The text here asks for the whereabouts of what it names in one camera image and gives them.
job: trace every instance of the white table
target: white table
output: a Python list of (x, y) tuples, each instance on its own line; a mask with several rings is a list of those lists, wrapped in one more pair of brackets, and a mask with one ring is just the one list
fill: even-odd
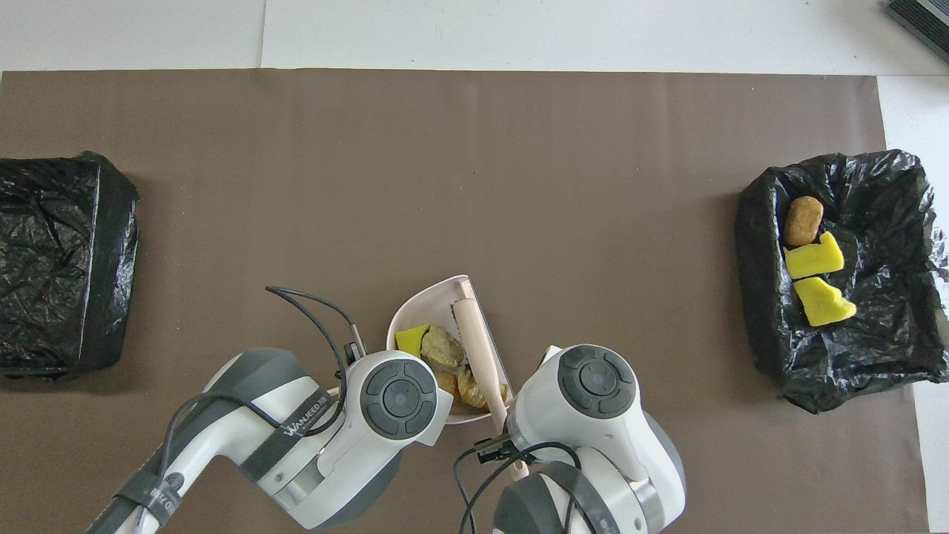
[[(6, 0), (0, 71), (346, 67), (866, 74), (886, 142), (949, 213), (949, 64), (878, 0)], [(949, 531), (949, 386), (913, 386), (929, 526)]]

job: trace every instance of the beige handle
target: beige handle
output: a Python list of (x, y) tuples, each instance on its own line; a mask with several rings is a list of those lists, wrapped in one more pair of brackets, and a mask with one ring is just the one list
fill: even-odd
[[(501, 387), (498, 383), (497, 366), (494, 364), (494, 352), (491, 336), (488, 334), (488, 323), (481, 314), (477, 300), (462, 298), (453, 306), (458, 332), (468, 354), (468, 363), (472, 368), (474, 381), (477, 383), (484, 398), (488, 401), (488, 410), (494, 420), (494, 428), (500, 434), (504, 430), (504, 420), (508, 417), (508, 408), (504, 406), (501, 397)], [(509, 469), (514, 480), (528, 476), (528, 470), (523, 462), (517, 462)]]

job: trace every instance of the black plastic bag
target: black plastic bag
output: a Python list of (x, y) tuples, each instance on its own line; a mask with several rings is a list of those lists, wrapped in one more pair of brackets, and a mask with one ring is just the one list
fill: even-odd
[[(844, 253), (844, 270), (823, 277), (857, 305), (821, 327), (808, 323), (783, 257), (785, 217), (803, 196), (824, 204), (820, 232)], [(949, 380), (949, 257), (932, 203), (919, 159), (899, 150), (772, 167), (741, 193), (735, 244), (754, 364), (793, 404), (819, 413)]]
[(119, 360), (138, 201), (98, 154), (0, 159), (0, 373), (57, 379)]

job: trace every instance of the yellow foam piece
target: yellow foam piece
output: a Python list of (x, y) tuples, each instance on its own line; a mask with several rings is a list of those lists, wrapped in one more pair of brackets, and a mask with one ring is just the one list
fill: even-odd
[(794, 291), (801, 297), (810, 326), (835, 323), (857, 313), (857, 306), (853, 302), (843, 298), (839, 289), (820, 277), (797, 280), (794, 282)]
[(421, 358), (421, 339), (428, 333), (431, 326), (422, 325), (396, 332), (396, 347), (404, 353), (410, 353), (416, 358)]
[(784, 250), (784, 262), (791, 278), (812, 277), (844, 268), (844, 253), (830, 232), (821, 234), (820, 243)]

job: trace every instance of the brown table surface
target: brown table surface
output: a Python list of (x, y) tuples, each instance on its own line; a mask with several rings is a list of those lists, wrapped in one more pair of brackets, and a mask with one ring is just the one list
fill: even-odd
[[(884, 149), (873, 78), (8, 72), (0, 91), (0, 156), (100, 152), (142, 197), (121, 362), (55, 386), (0, 381), (4, 533), (82, 531), (245, 348), (292, 350), (332, 385), (324, 342), (266, 284), (343, 305), (379, 349), (406, 298), (459, 273), (515, 387), (549, 344), (630, 361), (685, 464), (668, 532), (926, 529), (909, 390), (817, 416), (778, 400), (735, 273), (737, 193), (762, 170)], [(408, 448), (337, 531), (457, 530), (452, 461), (491, 433), (485, 420)], [(492, 469), (468, 466), (467, 485)], [(164, 531), (300, 528), (215, 460)]]

